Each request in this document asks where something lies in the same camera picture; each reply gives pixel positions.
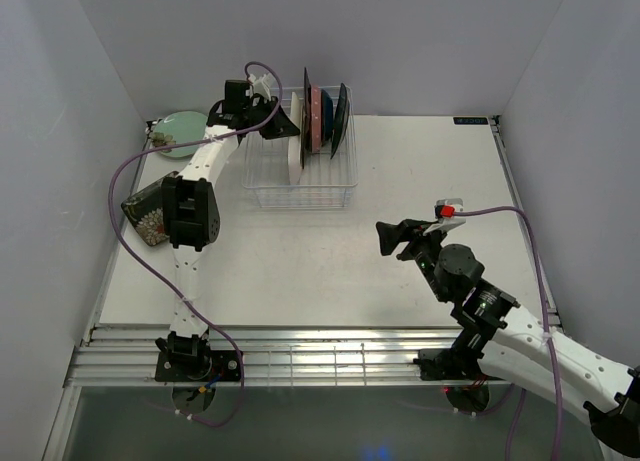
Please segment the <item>dark blue leaf plate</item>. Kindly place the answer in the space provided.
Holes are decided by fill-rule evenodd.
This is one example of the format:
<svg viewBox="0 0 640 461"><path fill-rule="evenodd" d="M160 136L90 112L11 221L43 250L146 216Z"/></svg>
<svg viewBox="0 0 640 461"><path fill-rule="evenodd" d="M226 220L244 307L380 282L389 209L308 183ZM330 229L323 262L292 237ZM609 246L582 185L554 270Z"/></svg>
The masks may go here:
<svg viewBox="0 0 640 461"><path fill-rule="evenodd" d="M326 145L333 136L334 104L328 91L322 89L321 94L321 142Z"/></svg>

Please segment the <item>teal leaf-shaped plate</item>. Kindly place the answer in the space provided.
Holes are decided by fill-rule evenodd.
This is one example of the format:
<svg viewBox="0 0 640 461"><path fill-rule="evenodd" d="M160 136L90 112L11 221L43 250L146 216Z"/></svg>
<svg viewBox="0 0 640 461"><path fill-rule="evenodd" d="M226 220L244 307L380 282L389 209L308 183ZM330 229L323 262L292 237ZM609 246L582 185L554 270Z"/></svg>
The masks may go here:
<svg viewBox="0 0 640 461"><path fill-rule="evenodd" d="M337 154L342 140L346 134L350 111L350 97L347 86L340 84L338 104L334 113L333 133L331 138L331 158Z"/></svg>

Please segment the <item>white rectangular plate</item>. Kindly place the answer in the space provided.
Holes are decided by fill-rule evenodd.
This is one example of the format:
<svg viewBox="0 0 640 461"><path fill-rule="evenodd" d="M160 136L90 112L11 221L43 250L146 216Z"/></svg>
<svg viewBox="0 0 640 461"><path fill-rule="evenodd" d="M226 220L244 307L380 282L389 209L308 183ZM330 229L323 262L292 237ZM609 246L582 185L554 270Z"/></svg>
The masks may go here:
<svg viewBox="0 0 640 461"><path fill-rule="evenodd" d="M299 129L299 133L288 138L288 174L289 184L297 185L302 175L301 134L302 134L302 102L296 92L292 93L290 105L290 120Z"/></svg>

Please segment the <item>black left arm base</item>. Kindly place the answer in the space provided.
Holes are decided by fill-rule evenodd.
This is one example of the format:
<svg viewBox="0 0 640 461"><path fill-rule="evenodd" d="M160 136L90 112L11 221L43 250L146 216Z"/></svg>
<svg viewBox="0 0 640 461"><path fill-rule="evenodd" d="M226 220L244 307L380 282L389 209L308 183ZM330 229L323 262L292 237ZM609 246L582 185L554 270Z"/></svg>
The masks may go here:
<svg viewBox="0 0 640 461"><path fill-rule="evenodd" d="M168 383L207 383L214 378L237 382L241 379L239 364L239 356L233 350L206 349L200 357L161 352L153 379Z"/></svg>

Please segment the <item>pink polka dot plate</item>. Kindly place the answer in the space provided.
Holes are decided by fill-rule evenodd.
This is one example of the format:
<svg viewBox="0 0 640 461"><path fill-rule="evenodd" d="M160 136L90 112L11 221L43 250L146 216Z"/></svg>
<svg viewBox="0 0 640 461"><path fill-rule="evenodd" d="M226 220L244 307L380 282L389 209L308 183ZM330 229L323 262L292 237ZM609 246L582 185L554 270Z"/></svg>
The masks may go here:
<svg viewBox="0 0 640 461"><path fill-rule="evenodd" d="M322 95L316 85L310 92L310 139L311 152L318 153L322 147Z"/></svg>

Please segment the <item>cream floral square plate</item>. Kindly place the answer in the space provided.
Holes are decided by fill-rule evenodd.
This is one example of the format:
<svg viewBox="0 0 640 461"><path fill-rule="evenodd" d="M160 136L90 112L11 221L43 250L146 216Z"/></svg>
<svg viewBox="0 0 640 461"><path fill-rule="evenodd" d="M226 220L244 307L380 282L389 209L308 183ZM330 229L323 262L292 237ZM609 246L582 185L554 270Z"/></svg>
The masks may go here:
<svg viewBox="0 0 640 461"><path fill-rule="evenodd" d="M302 128L301 128L301 167L305 168L306 159L311 151L311 82L307 68L304 68L303 76L303 110L302 110Z"/></svg>

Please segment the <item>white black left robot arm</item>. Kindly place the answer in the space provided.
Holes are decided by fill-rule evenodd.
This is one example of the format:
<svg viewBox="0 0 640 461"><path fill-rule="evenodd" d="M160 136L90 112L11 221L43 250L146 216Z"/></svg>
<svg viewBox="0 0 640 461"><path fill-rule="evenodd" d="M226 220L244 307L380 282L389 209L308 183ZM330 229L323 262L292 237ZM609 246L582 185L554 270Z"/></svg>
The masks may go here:
<svg viewBox="0 0 640 461"><path fill-rule="evenodd" d="M177 302L170 333L157 345L168 363L190 380L205 378L212 368L204 339L209 325L194 310L202 295L201 261L220 233L214 187L250 128L275 135L285 132L288 119L280 116L280 98L271 94L274 83L269 74L227 81L224 99L210 110L205 142L178 175L162 181L163 223L174 257Z"/></svg>

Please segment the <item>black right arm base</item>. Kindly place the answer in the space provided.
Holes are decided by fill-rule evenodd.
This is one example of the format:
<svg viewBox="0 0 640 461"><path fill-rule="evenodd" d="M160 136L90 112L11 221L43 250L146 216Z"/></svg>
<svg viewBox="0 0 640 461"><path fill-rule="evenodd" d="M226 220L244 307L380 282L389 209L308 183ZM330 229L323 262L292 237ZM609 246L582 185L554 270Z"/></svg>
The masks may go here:
<svg viewBox="0 0 640 461"><path fill-rule="evenodd" d="M435 351L421 349L413 359L419 367L420 379L429 380L475 380L481 376L477 359L454 349Z"/></svg>

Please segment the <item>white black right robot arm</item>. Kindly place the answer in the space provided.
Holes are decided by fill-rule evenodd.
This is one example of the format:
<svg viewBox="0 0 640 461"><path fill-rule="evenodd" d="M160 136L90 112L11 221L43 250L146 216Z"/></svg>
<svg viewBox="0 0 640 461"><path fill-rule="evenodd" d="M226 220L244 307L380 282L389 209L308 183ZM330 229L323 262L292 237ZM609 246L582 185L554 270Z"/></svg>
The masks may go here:
<svg viewBox="0 0 640 461"><path fill-rule="evenodd" d="M453 220L378 222L380 252L402 251L437 301L452 303L461 328L436 355L419 350L414 364L424 380L500 378L554 402L587 424L616 452L639 455L639 371L593 352L564 333L546 329L513 296L486 281L471 249L446 244Z"/></svg>

